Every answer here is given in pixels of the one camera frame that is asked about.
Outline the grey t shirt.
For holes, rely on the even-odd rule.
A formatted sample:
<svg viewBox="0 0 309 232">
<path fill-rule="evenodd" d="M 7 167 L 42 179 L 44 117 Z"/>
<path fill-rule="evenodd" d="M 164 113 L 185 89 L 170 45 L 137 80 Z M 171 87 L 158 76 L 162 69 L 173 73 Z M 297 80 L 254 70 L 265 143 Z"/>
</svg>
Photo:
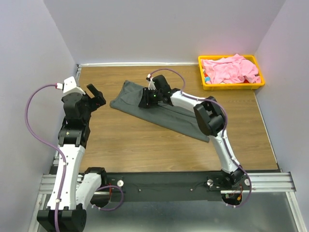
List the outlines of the grey t shirt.
<svg viewBox="0 0 309 232">
<path fill-rule="evenodd" d="M 164 103 L 139 108 L 142 89 L 141 85 L 126 80 L 118 96 L 110 102 L 110 107 L 206 143 L 210 141 L 200 131 L 195 114 L 189 110 Z"/>
</svg>

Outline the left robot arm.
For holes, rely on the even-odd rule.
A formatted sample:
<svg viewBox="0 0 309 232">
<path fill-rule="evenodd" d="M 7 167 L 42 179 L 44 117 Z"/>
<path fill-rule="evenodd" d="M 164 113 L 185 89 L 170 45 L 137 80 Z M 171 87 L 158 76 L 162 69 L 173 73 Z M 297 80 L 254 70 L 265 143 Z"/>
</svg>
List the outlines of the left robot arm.
<svg viewBox="0 0 309 232">
<path fill-rule="evenodd" d="M 95 191 L 106 188 L 104 168 L 88 168 L 78 183 L 79 168 L 90 135 L 93 111 L 106 104 L 102 92 L 87 85 L 93 94 L 74 87 L 64 90 L 65 116 L 58 133 L 59 162 L 52 194 L 46 209 L 38 211 L 37 221 L 48 232 L 82 232 L 86 224 L 86 208 Z"/>
</svg>

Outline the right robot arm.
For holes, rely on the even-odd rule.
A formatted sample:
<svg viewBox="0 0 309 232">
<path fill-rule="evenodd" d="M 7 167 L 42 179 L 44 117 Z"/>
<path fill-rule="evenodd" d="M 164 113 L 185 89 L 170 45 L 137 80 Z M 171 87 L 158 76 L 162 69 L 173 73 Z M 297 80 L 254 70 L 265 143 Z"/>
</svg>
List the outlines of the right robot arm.
<svg viewBox="0 0 309 232">
<path fill-rule="evenodd" d="M 148 87 L 142 89 L 139 107 L 149 108 L 163 102 L 193 112 L 198 128 L 210 138 L 215 147 L 223 173 L 223 186 L 227 189 L 234 189 L 238 186 L 245 176 L 245 172 L 234 155 L 227 137 L 225 109 L 212 96 L 200 98 L 187 94 L 178 88 L 172 89 L 163 75 L 152 77 L 149 74 L 146 80 Z"/>
</svg>

